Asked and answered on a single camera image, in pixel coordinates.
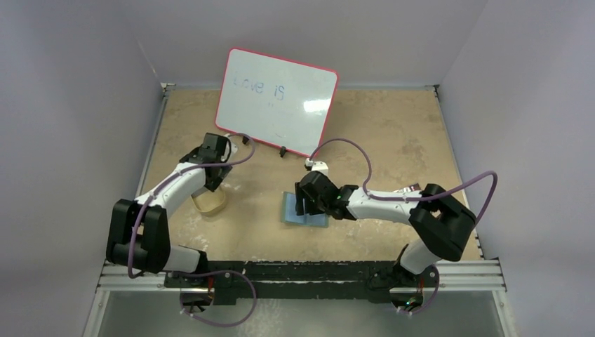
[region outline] white wall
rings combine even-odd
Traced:
[[[121,0],[162,82],[221,86],[251,48],[337,70],[342,86],[433,85],[487,0]]]
[[[80,336],[161,88],[112,0],[0,1],[2,336]]]
[[[595,336],[594,32],[593,1],[490,0],[440,90],[462,177],[500,174],[478,231],[524,336]]]

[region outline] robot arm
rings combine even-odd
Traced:
[[[418,275],[435,262],[459,261],[475,227],[476,217],[452,196],[434,201],[380,201],[371,199],[357,185],[336,187],[328,178],[328,167],[321,161],[306,163],[310,172],[295,184],[296,211],[325,213],[337,220],[380,219],[412,226],[420,239],[407,245],[395,268]],[[423,191],[378,192],[378,197],[429,197],[445,190],[428,184]]]
[[[142,219],[143,232],[137,234],[134,246],[134,268],[153,273],[162,270],[200,272],[207,268],[205,252],[171,245],[168,218],[188,196],[195,198],[205,192],[215,191],[232,167],[207,167],[191,171],[184,169],[197,164],[225,163],[236,151],[237,147],[228,137],[207,133],[201,146],[180,159],[174,171],[163,181],[172,180],[147,207]],[[155,188],[133,201],[121,199],[114,205],[106,250],[109,262],[127,264],[136,215],[149,196],[154,195],[154,190]]]

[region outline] whiteboard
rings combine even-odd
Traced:
[[[337,83],[333,70],[233,48],[215,125],[309,156],[322,141]]]

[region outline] beige table surface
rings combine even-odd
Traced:
[[[156,139],[143,192],[163,180],[205,132],[215,127],[219,91],[171,93]],[[420,183],[452,188],[460,183],[440,109],[431,91],[337,91],[324,139],[349,138],[370,156],[372,190],[396,190]],[[249,152],[240,145],[235,159]],[[337,186],[361,185],[367,174],[361,154],[334,142],[317,157]],[[189,198],[170,216],[173,244],[205,250],[210,260],[394,260],[418,238],[413,228],[381,220],[329,220],[328,228],[280,221],[283,191],[306,174],[304,158],[257,144],[254,157],[234,167],[222,188],[228,205],[212,218],[201,216]],[[479,259],[472,236],[463,260]]]

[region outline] blue cloth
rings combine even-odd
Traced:
[[[295,194],[284,192],[283,194],[283,210],[282,221],[285,223],[293,223],[301,226],[310,227],[328,227],[328,216],[326,214],[316,214],[311,216],[304,214],[299,216],[295,212]]]

